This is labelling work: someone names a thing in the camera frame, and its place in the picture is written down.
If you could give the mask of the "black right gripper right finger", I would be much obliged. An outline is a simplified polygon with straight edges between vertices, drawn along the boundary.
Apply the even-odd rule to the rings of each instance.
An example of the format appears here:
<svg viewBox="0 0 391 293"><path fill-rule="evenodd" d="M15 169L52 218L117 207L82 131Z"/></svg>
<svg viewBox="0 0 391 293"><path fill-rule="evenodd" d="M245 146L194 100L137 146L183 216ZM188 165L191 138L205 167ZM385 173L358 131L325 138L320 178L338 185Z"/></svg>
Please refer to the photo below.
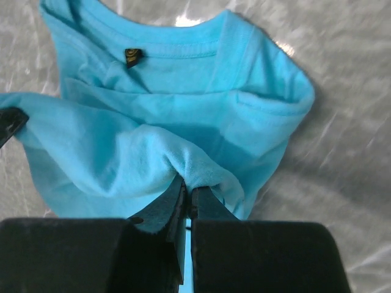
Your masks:
<svg viewBox="0 0 391 293"><path fill-rule="evenodd" d="M237 219L209 187L192 191L194 292L349 292L320 223Z"/></svg>

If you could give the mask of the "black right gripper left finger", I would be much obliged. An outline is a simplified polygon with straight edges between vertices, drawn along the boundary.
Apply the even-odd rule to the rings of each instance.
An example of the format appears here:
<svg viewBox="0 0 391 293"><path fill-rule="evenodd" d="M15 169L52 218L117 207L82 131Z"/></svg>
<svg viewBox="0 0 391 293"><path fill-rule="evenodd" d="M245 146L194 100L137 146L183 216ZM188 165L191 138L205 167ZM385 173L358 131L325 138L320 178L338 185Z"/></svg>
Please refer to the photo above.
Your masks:
<svg viewBox="0 0 391 293"><path fill-rule="evenodd" d="M177 292L184 279L183 178L127 219L1 222L2 292Z"/></svg>

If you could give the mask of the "teal t shirt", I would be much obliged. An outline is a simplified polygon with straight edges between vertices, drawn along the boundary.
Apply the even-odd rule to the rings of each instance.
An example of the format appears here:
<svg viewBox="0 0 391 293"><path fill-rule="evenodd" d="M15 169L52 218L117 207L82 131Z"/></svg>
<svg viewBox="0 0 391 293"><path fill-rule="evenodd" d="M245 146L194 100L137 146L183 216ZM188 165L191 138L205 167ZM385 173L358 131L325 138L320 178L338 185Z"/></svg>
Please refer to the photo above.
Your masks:
<svg viewBox="0 0 391 293"><path fill-rule="evenodd" d="M60 97L3 93L34 186L60 217L129 217L175 175L209 186L237 218L278 167L314 88L260 28L226 10L157 27L99 1L41 1Z"/></svg>

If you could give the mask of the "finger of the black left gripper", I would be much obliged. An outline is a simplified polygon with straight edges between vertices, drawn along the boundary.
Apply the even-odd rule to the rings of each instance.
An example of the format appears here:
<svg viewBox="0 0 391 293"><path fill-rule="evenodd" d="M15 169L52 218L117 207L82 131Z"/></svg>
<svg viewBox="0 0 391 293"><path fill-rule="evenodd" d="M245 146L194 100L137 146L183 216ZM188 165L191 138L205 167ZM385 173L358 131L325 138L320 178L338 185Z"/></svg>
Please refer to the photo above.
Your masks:
<svg viewBox="0 0 391 293"><path fill-rule="evenodd" d="M28 121L29 116L17 107L0 110L0 148Z"/></svg>

